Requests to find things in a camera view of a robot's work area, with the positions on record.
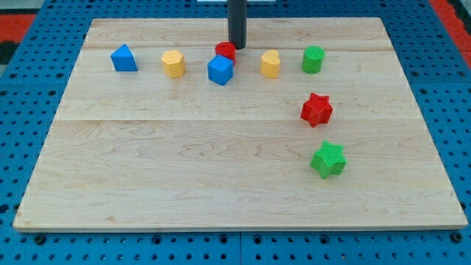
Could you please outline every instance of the yellow hexagonal prism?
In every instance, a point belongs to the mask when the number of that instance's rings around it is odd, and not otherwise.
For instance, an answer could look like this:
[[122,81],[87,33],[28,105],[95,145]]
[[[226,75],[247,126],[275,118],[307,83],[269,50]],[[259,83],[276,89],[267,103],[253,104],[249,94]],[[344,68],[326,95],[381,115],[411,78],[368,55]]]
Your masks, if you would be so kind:
[[183,54],[177,50],[164,52],[162,66],[165,74],[170,78],[181,77],[186,72]]
[[280,58],[277,50],[269,50],[260,59],[260,73],[268,78],[278,78],[280,73]]

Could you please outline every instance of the blue cube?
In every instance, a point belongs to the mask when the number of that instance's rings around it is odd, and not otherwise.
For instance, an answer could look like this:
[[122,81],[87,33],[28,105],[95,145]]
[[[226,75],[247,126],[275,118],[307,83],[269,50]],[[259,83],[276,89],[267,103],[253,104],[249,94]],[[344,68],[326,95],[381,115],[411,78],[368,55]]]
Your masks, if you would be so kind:
[[216,55],[208,63],[208,77],[209,80],[216,82],[220,85],[226,85],[226,83],[233,78],[234,66],[231,59],[227,59],[224,56]]
[[124,44],[119,47],[112,55],[111,60],[117,71],[137,71],[138,67],[135,65],[134,57],[130,48]]

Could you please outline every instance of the blue pegboard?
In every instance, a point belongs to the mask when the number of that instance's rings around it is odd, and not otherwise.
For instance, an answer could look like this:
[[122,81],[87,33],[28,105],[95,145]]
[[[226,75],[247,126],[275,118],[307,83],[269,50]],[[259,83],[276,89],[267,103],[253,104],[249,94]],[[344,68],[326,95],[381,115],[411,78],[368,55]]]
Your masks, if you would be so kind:
[[[31,234],[12,229],[93,18],[223,18],[194,0],[46,0],[0,78],[0,264],[468,264],[471,230]],[[471,72],[426,0],[277,0],[249,17],[379,16],[471,219]]]

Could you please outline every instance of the wood grain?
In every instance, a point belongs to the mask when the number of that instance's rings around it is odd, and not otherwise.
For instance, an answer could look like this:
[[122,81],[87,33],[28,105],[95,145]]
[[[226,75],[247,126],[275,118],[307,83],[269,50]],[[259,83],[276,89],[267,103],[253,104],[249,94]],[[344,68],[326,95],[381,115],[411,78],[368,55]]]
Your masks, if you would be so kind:
[[[378,18],[249,19],[235,76],[209,82],[222,19],[93,21],[14,227],[24,232],[424,230],[467,224]],[[128,43],[137,73],[113,71]],[[322,71],[302,49],[326,49]],[[159,58],[185,55],[169,79]],[[280,78],[258,73],[278,49]],[[299,118],[329,94],[329,124]],[[348,164],[309,167],[323,140]]]

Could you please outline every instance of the toy block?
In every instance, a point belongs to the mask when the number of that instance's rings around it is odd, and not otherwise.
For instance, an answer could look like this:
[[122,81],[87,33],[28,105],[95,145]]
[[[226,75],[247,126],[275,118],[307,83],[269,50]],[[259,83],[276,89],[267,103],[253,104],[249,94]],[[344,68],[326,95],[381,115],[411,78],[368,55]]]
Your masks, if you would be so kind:
[[311,93],[308,101],[304,102],[301,110],[301,119],[309,121],[312,127],[326,124],[330,120],[333,108],[329,103],[329,96],[318,96]]
[[280,58],[277,50],[269,50],[260,59],[260,73],[268,78],[278,78],[280,73]]
[[330,175],[340,175],[347,164],[347,159],[342,154],[342,145],[331,144],[328,141],[322,142],[321,149],[314,153],[311,167],[319,172],[322,179]]
[[233,75],[233,61],[224,56],[216,55],[208,63],[208,78],[213,82],[226,85]]
[[164,52],[161,59],[163,72],[167,77],[182,77],[186,72],[185,59],[183,54],[177,50]]
[[123,46],[119,47],[114,53],[111,54],[111,60],[113,61],[116,71],[138,70],[131,50],[126,44],[123,44]]
[[304,50],[301,69],[307,74],[316,74],[321,71],[325,52],[321,47],[309,46]]
[[227,59],[231,59],[233,61],[233,65],[236,65],[236,47],[234,44],[228,41],[221,42],[216,45],[214,50],[216,54],[224,56]]

